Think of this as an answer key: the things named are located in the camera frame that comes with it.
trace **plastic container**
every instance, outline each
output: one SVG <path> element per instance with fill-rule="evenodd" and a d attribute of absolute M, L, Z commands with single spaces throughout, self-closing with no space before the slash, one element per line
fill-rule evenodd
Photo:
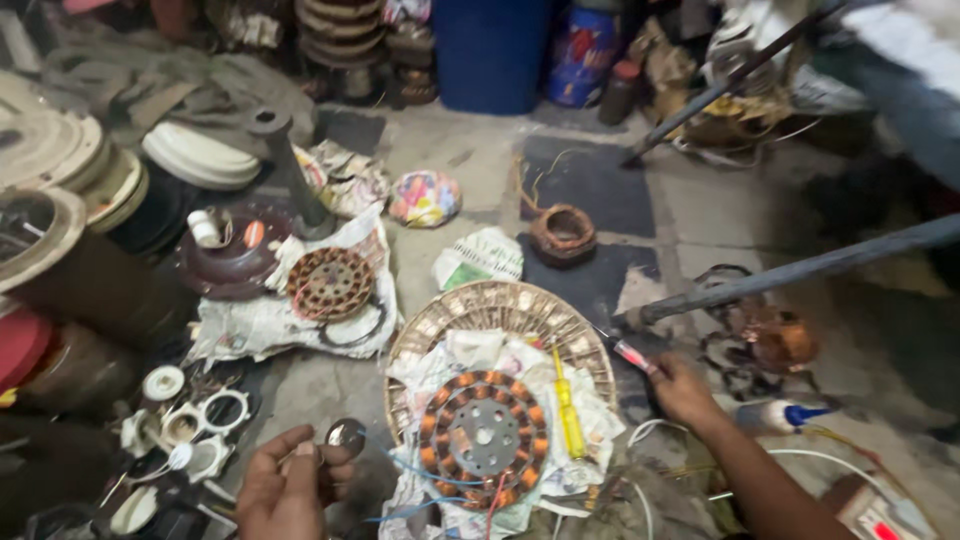
<path fill-rule="evenodd" d="M 786 400 L 742 405 L 733 414 L 733 420 L 750 435 L 790 435 L 814 416 L 833 412 L 829 408 L 806 408 Z"/>
<path fill-rule="evenodd" d="M 554 44 L 547 96 L 565 107 L 583 108 L 600 97 L 600 84 L 616 53 L 614 14 L 573 7 L 566 31 Z"/>
<path fill-rule="evenodd" d="M 549 0 L 443 0 L 433 11 L 440 99 L 453 110 L 525 114 L 537 103 Z"/>
<path fill-rule="evenodd" d="M 615 126 L 630 115 L 636 102 L 636 78 L 639 76 L 640 66 L 629 60 L 621 60 L 613 66 L 597 113 L 601 123 Z"/>

